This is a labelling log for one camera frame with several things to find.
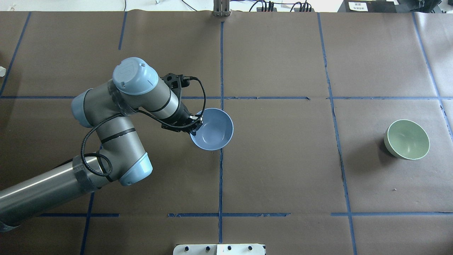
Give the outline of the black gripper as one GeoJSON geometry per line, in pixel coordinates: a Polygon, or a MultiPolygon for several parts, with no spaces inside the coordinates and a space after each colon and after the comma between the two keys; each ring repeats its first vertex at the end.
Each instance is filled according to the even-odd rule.
{"type": "Polygon", "coordinates": [[[197,118],[198,116],[192,115],[186,106],[181,106],[178,107],[178,110],[175,114],[163,120],[165,124],[161,124],[161,128],[173,132],[186,132],[190,133],[192,136],[196,136],[197,131],[203,125],[203,121],[196,120],[197,118]],[[191,124],[191,126],[185,128],[172,128],[171,126],[168,126],[168,124],[171,126],[186,126],[191,124]]]}

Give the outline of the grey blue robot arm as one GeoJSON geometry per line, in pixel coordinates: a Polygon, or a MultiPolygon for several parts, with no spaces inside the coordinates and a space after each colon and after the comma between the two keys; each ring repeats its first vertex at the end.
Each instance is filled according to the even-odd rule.
{"type": "Polygon", "coordinates": [[[199,78],[182,74],[160,77],[138,57],[122,60],[106,83],[79,94],[71,111],[89,129],[78,154],[39,176],[1,191],[1,232],[47,210],[94,193],[118,181],[130,186],[153,170],[131,120],[143,114],[163,129],[196,134],[202,126],[205,106],[191,114],[182,102],[182,89],[199,78]]]}

